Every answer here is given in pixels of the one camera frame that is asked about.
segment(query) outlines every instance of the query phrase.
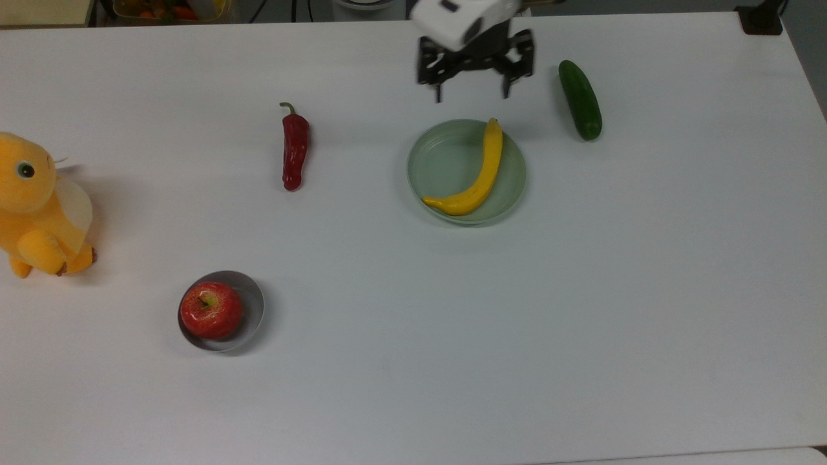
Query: banana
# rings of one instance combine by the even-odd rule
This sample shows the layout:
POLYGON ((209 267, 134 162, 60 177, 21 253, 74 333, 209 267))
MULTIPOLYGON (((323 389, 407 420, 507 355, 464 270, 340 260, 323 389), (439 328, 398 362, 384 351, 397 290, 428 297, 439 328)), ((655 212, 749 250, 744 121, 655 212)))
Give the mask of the banana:
POLYGON ((428 207, 442 210, 451 216, 469 214, 476 210, 494 186, 497 171, 500 169, 500 158, 503 155, 503 130, 495 118, 488 120, 485 126, 485 135, 482 139, 482 168, 474 184, 459 194, 448 197, 422 197, 428 207))

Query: metal bowl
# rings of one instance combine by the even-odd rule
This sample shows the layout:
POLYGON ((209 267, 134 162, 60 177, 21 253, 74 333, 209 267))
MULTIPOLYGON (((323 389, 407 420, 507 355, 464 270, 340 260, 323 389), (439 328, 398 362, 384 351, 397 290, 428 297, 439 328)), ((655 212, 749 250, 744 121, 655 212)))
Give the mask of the metal bowl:
POLYGON ((261 293, 261 288, 254 280, 252 280, 252 278, 244 273, 239 273, 238 271, 216 271, 196 280, 189 288, 187 288, 187 292, 189 292, 189 290, 194 286, 208 281, 220 282, 229 285, 241 298, 243 313, 241 314, 241 321, 239 322, 236 331, 222 339, 199 338, 198 336, 193 335, 184 326, 184 322, 181 320, 181 304, 179 304, 177 314, 178 326, 181 328, 181 333, 195 347, 202 348, 203 350, 209 350, 212 352, 226 352, 234 348, 238 348, 253 337, 253 334, 256 333, 256 330, 259 328, 261 320, 264 317, 264 295, 261 293))

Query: green cucumber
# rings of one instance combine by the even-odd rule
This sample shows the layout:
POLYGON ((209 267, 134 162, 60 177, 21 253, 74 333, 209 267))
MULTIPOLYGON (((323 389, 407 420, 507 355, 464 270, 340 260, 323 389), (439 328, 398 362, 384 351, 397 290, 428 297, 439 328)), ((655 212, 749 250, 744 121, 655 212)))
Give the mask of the green cucumber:
POLYGON ((557 71, 577 132, 587 141, 595 140, 603 130, 603 118, 589 79, 580 67, 569 60, 561 61, 557 71))

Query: apple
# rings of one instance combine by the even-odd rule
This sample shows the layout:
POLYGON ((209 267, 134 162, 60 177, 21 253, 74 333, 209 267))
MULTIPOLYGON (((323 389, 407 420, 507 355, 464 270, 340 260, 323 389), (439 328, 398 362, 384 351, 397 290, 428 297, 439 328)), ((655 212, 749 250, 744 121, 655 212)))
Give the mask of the apple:
POLYGON ((189 288, 181 301, 181 321, 194 336, 221 339, 241 322, 241 297, 229 285, 203 282, 189 288))

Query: yellow plush toy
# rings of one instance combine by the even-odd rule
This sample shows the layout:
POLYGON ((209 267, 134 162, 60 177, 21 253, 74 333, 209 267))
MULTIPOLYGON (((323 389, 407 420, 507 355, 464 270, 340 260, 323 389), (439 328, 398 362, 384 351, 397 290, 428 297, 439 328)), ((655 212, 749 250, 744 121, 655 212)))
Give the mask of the yellow plush toy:
POLYGON ((14 274, 25 278, 35 267, 61 276, 89 268, 96 259, 85 242, 91 222, 92 202, 57 175, 49 152, 0 132, 0 247, 14 274))

